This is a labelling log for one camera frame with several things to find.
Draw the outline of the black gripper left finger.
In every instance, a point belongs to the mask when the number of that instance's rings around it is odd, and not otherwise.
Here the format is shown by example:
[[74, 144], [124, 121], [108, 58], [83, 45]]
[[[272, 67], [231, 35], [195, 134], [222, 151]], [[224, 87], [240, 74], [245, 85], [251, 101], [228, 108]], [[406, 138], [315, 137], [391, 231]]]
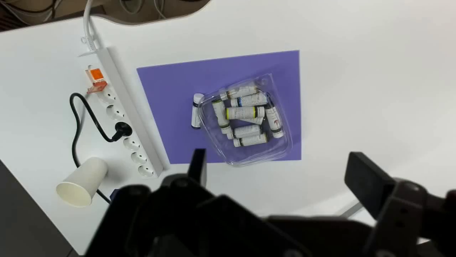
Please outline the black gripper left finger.
[[205, 150], [195, 148], [188, 171], [188, 177], [197, 181], [200, 185], [207, 185], [207, 160], [205, 160]]

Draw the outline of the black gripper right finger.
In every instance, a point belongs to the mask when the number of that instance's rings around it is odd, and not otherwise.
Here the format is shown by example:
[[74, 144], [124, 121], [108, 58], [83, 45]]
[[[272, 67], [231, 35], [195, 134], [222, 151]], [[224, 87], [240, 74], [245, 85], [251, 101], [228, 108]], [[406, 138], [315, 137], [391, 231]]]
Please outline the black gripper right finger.
[[362, 151], [351, 151], [345, 184], [366, 211], [378, 218], [396, 181]]

